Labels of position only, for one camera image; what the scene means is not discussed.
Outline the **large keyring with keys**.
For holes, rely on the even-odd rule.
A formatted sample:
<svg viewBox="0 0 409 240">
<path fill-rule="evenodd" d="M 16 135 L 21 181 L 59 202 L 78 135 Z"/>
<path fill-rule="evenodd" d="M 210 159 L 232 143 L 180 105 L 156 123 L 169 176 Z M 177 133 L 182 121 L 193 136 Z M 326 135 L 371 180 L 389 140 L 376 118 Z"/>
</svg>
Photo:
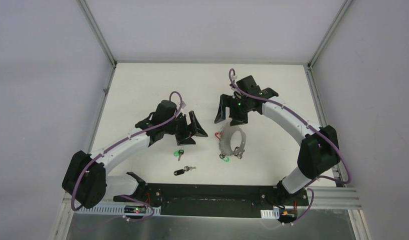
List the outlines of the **large keyring with keys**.
<svg viewBox="0 0 409 240">
<path fill-rule="evenodd" d="M 218 140 L 219 158 L 222 161 L 228 163 L 232 157 L 243 158 L 247 135 L 238 125 L 227 122 L 214 135 Z"/>
</svg>

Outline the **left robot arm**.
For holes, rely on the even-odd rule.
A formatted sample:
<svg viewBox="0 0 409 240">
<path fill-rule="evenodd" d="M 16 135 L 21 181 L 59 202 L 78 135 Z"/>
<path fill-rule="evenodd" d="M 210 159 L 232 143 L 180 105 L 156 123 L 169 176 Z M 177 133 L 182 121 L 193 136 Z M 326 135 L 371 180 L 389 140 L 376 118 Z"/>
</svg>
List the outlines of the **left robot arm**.
<svg viewBox="0 0 409 240">
<path fill-rule="evenodd" d="M 196 144 L 194 137 L 207 137 L 194 111 L 188 114 L 170 100 L 162 100 L 148 117 L 139 121 L 122 138 L 109 146 L 86 153 L 76 152 L 62 181 L 62 188 L 71 195 L 74 211 L 90 209 L 102 199 L 126 195 L 132 202 L 145 196 L 141 180 L 133 173 L 114 176 L 111 171 L 134 154 L 163 139 L 175 137 L 177 146 Z"/>
</svg>

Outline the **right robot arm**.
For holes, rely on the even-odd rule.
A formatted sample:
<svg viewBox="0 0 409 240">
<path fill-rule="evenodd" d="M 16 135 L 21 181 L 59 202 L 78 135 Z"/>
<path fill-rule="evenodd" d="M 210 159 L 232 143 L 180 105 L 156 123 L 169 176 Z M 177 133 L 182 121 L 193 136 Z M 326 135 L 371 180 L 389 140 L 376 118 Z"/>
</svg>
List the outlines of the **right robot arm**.
<svg viewBox="0 0 409 240">
<path fill-rule="evenodd" d="M 241 155 L 244 145 L 232 150 L 229 136 L 239 130 L 240 125 L 248 123 L 248 113 L 258 112 L 289 133 L 299 145 L 296 168 L 282 180 L 274 191 L 277 202 L 289 205 L 296 199 L 299 191 L 317 179 L 329 179 L 324 173 L 341 161 L 336 130 L 327 125 L 313 126 L 312 122 L 287 106 L 279 94 L 270 87 L 260 88 L 253 76 L 239 81 L 230 79 L 232 95 L 221 94 L 214 122 L 231 121 L 224 127 L 219 148 L 222 156 Z"/>
</svg>

